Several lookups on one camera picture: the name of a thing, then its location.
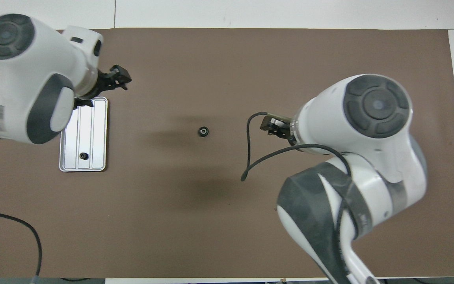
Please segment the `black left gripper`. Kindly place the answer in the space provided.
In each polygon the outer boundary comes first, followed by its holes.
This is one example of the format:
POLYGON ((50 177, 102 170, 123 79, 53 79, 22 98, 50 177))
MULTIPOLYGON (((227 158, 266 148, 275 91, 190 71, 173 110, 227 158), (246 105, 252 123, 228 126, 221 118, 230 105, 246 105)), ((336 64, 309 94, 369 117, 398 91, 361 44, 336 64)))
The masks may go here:
MULTIPOLYGON (((93 88, 89 92, 89 98, 97 97, 101 92, 113 90, 114 88, 122 88, 128 90, 128 83, 132 82, 131 75, 128 70, 119 66, 113 65, 111 67, 112 79, 108 78, 108 73, 104 73, 101 70, 97 70, 97 79, 93 88)), ((82 106, 94 107, 91 99, 74 99, 73 108, 79 108, 82 106)))

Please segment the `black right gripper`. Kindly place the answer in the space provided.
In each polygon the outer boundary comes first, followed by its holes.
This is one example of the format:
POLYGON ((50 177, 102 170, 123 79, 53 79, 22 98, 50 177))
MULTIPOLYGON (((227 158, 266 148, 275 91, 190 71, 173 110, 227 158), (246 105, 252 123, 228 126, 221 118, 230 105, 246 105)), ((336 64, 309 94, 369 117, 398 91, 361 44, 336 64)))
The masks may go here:
POLYGON ((266 114, 260 124, 260 129, 268 135, 275 135, 287 140, 291 146, 295 145, 295 137, 291 133, 290 124, 292 119, 276 114, 266 114))

